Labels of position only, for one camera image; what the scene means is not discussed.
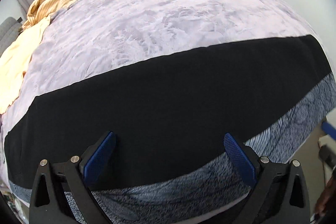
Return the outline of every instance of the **floor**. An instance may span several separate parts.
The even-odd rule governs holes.
[[[311,214],[317,199],[325,188],[324,169],[319,159],[318,144],[319,138],[324,135],[321,124],[319,124],[292,158],[292,160],[298,160],[301,163],[308,188]]]

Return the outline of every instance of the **silver screw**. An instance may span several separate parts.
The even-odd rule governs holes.
[[[48,163],[47,160],[41,160],[41,161],[40,161],[40,165],[41,165],[41,166],[45,166],[47,163]]]
[[[265,156],[262,156],[262,157],[260,158],[260,161],[261,161],[262,163],[264,163],[264,164],[269,163],[269,159],[268,159],[267,157],[265,157]]]
[[[300,162],[298,160],[293,160],[293,165],[298,167],[300,166]]]
[[[78,162],[79,161],[79,157],[78,156],[73,156],[71,158],[71,162],[75,163],[75,162]]]

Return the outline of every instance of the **blue textured pad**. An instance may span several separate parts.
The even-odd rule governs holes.
[[[83,170],[83,182],[86,186],[90,187],[97,182],[100,173],[113,153],[116,143],[116,135],[110,132],[88,160]]]
[[[230,133],[224,136],[224,148],[233,165],[238,169],[242,181],[254,187],[257,183],[255,168]]]
[[[330,137],[332,137],[334,140],[336,140],[336,129],[333,128],[333,126],[328,123],[328,122],[323,122],[322,123],[322,130],[330,135]]]

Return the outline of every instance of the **folded black garment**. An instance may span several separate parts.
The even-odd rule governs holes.
[[[38,96],[5,139],[11,182],[40,160],[81,155],[106,130],[117,149],[95,190],[167,181],[276,122],[331,72],[318,41],[266,38],[160,56]]]

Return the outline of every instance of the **gray chair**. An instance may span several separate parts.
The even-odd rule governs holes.
[[[19,36],[21,23],[14,18],[8,17],[0,25],[0,56]]]

